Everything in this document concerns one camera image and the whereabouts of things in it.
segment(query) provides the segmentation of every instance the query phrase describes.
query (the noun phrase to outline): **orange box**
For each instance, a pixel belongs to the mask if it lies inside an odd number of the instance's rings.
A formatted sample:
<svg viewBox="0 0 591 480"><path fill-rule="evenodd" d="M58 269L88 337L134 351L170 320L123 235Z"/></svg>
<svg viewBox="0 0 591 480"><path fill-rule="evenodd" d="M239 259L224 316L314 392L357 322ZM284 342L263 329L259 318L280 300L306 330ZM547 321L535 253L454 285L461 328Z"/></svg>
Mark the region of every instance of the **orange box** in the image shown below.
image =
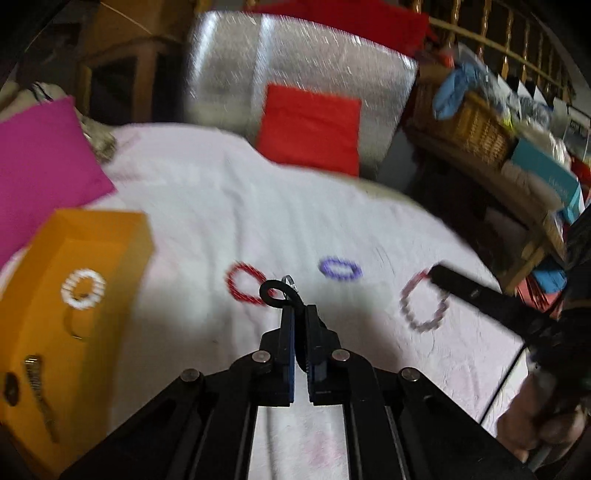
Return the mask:
<svg viewBox="0 0 591 480"><path fill-rule="evenodd" d="M57 477L106 436L119 341L153 250L143 213L57 210L6 287L0 375L2 383L7 373L16 375L18 402L0 400L0 422L36 473ZM74 310L61 297L61 285L79 268L106 282L102 300L88 310ZM30 355L42 360L41 388L57 443L25 374Z"/></svg>

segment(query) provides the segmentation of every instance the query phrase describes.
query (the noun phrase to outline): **silver fabric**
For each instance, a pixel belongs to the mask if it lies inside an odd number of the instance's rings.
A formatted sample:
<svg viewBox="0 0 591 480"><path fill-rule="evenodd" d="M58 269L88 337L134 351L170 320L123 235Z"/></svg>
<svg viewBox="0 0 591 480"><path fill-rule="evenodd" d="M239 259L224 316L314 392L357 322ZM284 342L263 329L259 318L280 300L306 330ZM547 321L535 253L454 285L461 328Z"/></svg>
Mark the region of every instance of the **silver fabric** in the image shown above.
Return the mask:
<svg viewBox="0 0 591 480"><path fill-rule="evenodd" d="M193 27L184 120L256 140L267 84L362 99L359 158L373 178L417 74L414 60L323 25L275 15L208 12Z"/></svg>

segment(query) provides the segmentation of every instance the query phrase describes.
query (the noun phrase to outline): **beaded ring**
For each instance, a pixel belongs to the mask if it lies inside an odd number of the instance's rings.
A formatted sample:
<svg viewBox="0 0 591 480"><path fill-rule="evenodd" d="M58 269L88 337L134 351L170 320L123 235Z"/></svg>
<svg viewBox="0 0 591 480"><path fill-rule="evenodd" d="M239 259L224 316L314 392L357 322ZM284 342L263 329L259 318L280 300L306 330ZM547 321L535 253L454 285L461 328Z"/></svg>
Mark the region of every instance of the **beaded ring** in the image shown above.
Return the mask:
<svg viewBox="0 0 591 480"><path fill-rule="evenodd" d="M238 262L232 266L232 268L226 274L226 285L228 285L228 290L230 291L230 295L234 297L237 301L242 301L246 303L252 303L254 305L266 305L264 301L260 297L254 297L252 295L247 295L242 293L236 288L236 284L234 283L234 275L239 271L242 270L243 272L248 273L251 277L256 278L261 284L267 280L267 278L263 275L262 272L258 271L256 268L242 262Z"/></svg>
<svg viewBox="0 0 591 480"><path fill-rule="evenodd" d="M80 280L89 278L92 280L92 291L88 295L77 299L72 295ZM70 307L75 310L87 310L94 308L105 295L105 279L90 268L74 270L61 285L61 298Z"/></svg>
<svg viewBox="0 0 591 480"><path fill-rule="evenodd" d="M445 312L449 307L447 303L447 299L449 298L449 292L441 291L439 294L439 307L435 312L433 320L425 323L417 323L417 319L415 318L414 313L408 306L408 297L411 294L411 292L417 287L417 285L421 282L421 280L424 280L426 278L429 278L427 270L423 270L422 272L417 273L402 289L402 296L400 298L400 310L402 310L402 314L406 318L408 324L410 325L410 328L420 333L428 332L430 330L437 330L441 326L443 316L445 315Z"/></svg>
<svg viewBox="0 0 591 480"><path fill-rule="evenodd" d="M333 270L334 267L345 267L350 269L350 273L342 274ZM326 257L320 261L318 269L327 278L332 278L337 281L352 281L356 280L362 275L361 267L354 262L348 260L341 260L336 257Z"/></svg>

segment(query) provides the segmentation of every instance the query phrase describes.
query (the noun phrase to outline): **magenta pillow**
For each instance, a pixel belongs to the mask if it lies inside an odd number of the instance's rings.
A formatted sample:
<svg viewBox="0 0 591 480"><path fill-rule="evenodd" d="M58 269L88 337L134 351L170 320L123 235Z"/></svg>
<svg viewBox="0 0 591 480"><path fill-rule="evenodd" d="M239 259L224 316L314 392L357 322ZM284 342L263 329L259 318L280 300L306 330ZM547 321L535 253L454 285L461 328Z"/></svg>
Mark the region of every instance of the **magenta pillow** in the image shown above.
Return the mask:
<svg viewBox="0 0 591 480"><path fill-rule="evenodd" d="M115 190L90 149L71 98L0 123L0 268L57 208Z"/></svg>

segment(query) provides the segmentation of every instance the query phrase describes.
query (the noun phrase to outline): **bed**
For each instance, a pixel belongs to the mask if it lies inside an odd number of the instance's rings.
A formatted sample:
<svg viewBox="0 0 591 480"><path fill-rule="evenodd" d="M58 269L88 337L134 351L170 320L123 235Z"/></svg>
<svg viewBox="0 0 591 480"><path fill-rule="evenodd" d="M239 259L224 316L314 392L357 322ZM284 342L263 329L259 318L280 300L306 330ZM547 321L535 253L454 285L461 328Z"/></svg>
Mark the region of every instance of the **bed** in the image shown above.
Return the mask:
<svg viewBox="0 0 591 480"><path fill-rule="evenodd" d="M482 415L519 339L454 299L432 332L411 330L400 313L402 288L437 262L498 288L438 219L385 188L270 163L244 139L215 129L131 125L115 135L119 151L105 171L118 192L89 208L143 210L156 252L122 342L111 428L183 369L226 369L279 326L277 310L229 294L225 276L236 262L267 278L291 275L344 348L379 368L416 367L470 416ZM1 271L0 291L23 254ZM318 264L327 256L358 263L362 277L326 278ZM247 276L237 283L258 290ZM422 283L410 302L428 321L438 295ZM259 411L251 478L346 478L341 409L309 404L305 374L296 370L294 405ZM486 419L491 433L526 374L522 359Z"/></svg>

